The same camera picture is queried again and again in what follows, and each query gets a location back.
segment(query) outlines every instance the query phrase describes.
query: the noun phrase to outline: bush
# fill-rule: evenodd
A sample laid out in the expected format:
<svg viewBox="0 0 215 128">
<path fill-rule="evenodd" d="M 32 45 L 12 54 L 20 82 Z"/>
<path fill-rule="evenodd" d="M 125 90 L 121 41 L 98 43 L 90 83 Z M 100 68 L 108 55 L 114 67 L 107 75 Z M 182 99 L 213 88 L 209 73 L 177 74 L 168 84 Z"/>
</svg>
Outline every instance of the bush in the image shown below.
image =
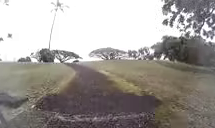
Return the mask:
<svg viewBox="0 0 215 128">
<path fill-rule="evenodd" d="M 26 58 L 20 58 L 18 59 L 18 62 L 32 62 L 30 57 L 26 57 Z"/>
</svg>

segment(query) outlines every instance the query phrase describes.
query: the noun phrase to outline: sky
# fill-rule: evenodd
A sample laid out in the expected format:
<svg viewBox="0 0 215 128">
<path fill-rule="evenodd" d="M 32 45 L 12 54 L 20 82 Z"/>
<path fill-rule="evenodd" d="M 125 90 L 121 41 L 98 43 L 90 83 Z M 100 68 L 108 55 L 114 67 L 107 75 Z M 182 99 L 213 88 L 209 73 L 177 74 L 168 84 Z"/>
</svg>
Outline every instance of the sky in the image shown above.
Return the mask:
<svg viewBox="0 0 215 128">
<path fill-rule="evenodd" d="M 13 61 L 47 48 L 55 0 L 10 0 L 0 3 L 0 54 Z M 179 33 L 163 26 L 160 0 L 60 0 L 70 8 L 57 13 L 51 49 L 75 52 L 84 60 L 97 48 L 122 50 L 151 46 L 163 35 Z M 13 38 L 7 39 L 7 33 Z"/>
</svg>

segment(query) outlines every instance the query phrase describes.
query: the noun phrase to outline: tree trunk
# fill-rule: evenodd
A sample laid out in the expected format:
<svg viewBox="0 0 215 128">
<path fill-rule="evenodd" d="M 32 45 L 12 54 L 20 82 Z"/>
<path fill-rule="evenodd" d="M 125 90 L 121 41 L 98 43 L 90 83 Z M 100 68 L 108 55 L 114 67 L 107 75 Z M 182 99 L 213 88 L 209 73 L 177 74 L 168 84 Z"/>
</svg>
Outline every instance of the tree trunk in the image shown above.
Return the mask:
<svg viewBox="0 0 215 128">
<path fill-rule="evenodd" d="M 50 37 L 49 37 L 49 50 L 50 50 L 50 44 L 51 44 L 51 40 L 52 40 L 53 26 L 54 26 L 55 19 L 56 19 L 56 13 L 57 13 L 57 10 L 55 11 L 53 24 L 52 24 L 52 27 L 51 27 L 51 32 L 50 32 Z"/>
</svg>

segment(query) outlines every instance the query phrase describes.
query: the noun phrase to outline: dirt track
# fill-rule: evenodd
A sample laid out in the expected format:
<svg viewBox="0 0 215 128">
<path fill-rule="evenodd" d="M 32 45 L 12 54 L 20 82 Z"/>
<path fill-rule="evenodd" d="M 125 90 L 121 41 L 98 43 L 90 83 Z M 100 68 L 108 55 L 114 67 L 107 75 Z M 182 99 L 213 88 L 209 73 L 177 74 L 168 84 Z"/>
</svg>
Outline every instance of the dirt track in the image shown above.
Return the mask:
<svg viewBox="0 0 215 128">
<path fill-rule="evenodd" d="M 138 128 L 153 125 L 154 108 L 160 101 L 153 96 L 123 93 L 111 86 L 112 81 L 90 68 L 68 64 L 77 74 L 63 92 L 42 98 L 36 107 L 57 112 L 47 124 L 49 128 Z M 70 115 L 83 115 L 70 118 Z"/>
</svg>

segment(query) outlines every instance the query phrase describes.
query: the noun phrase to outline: green grass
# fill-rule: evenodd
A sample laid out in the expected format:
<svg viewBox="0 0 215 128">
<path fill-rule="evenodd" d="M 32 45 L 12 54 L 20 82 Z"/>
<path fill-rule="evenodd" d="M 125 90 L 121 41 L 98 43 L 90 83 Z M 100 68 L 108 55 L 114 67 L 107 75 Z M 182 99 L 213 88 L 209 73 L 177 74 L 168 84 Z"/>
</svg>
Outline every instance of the green grass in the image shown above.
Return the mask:
<svg viewBox="0 0 215 128">
<path fill-rule="evenodd" d="M 118 88 L 122 91 L 131 89 L 134 93 L 145 92 L 160 99 L 163 104 L 156 109 L 156 120 L 160 127 L 170 127 L 178 121 L 186 127 L 184 111 L 187 108 L 182 101 L 198 91 L 196 86 L 202 78 L 208 79 L 208 83 L 212 83 L 212 80 L 215 83 L 215 79 L 211 79 L 215 76 L 210 69 L 182 63 L 121 60 L 83 64 L 104 74 L 107 72 L 106 75 L 114 81 L 127 81 L 129 84 L 119 84 Z"/>
<path fill-rule="evenodd" d="M 73 76 L 74 71 L 63 64 L 0 63 L 0 92 L 27 96 L 34 103 L 60 91 Z"/>
</svg>

